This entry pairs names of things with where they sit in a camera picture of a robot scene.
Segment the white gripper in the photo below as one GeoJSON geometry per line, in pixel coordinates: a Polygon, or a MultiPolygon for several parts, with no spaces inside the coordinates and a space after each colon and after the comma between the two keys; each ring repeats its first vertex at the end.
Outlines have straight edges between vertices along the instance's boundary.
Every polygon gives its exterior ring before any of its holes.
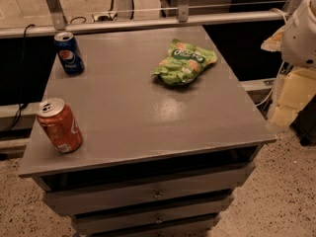
{"type": "Polygon", "coordinates": [[[289,72],[276,100],[269,122],[290,126],[316,96],[316,0],[303,0],[284,27],[263,41],[261,49],[280,51],[282,59],[299,66],[289,72]]]}

